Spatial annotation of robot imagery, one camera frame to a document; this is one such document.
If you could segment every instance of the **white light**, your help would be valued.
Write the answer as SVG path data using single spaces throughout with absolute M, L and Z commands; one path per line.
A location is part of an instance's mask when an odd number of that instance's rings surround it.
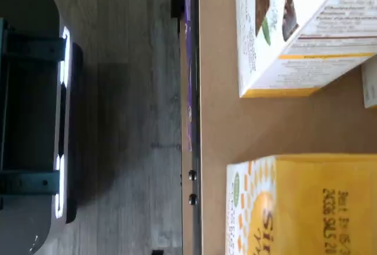
M 64 61 L 59 62 L 60 84 L 64 81 Z
M 64 155 L 57 157 L 57 164 L 55 169 L 59 171 L 59 193 L 55 196 L 55 216 L 61 218 L 63 216 L 64 207 Z
M 68 74 L 70 73 L 70 55 L 71 55 L 71 36 L 67 27 L 64 27 L 63 38 L 65 42 L 65 55 L 64 55 L 64 84 L 68 86 Z
M 70 71 L 70 56 L 71 56 L 71 36 L 70 31 L 67 27 L 64 27 L 62 38 L 65 39 L 65 53 L 64 61 L 59 63 L 59 72 L 60 72 L 60 84 L 64 83 L 65 86 L 68 86 L 68 75 Z

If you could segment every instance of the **wooden floor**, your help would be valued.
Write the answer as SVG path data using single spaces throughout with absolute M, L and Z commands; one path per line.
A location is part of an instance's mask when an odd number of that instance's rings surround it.
M 180 60 L 170 0 L 55 1 L 84 50 L 70 141 L 80 207 L 37 254 L 182 254 Z

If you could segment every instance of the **screw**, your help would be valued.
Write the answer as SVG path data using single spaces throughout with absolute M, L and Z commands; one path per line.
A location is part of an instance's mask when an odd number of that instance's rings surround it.
M 196 171 L 190 170 L 188 172 L 188 179 L 194 181 L 194 180 L 196 180 L 196 178 L 197 178 Z
M 188 198 L 188 203 L 190 205 L 196 205 L 196 204 L 198 204 L 198 197 L 196 196 L 196 194 L 190 194 L 190 196 Z

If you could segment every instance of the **cardboard box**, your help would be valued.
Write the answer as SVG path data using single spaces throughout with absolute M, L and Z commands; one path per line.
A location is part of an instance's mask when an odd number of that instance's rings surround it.
M 377 254 L 377 155 L 227 166 L 225 254 Z
M 241 97 L 309 95 L 373 56 L 376 0 L 236 0 Z
M 377 107 L 377 56 L 362 64 L 365 108 Z

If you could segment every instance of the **brown cardboard surface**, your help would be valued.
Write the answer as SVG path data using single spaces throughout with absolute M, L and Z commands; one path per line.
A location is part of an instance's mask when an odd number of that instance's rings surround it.
M 184 38 L 184 20 L 180 23 L 180 52 L 181 52 L 181 119 L 182 119 L 182 232 L 183 254 L 193 254 L 193 207 L 189 205 L 189 195 L 193 191 L 193 183 L 189 180 L 192 168 L 192 153 L 189 151 L 187 137 L 187 104 L 189 90 L 189 70 L 186 60 L 186 43 Z
M 239 98 L 235 0 L 199 1 L 203 254 L 219 255 L 227 164 L 283 153 L 377 153 L 377 111 L 364 109 L 359 68 L 307 98 Z

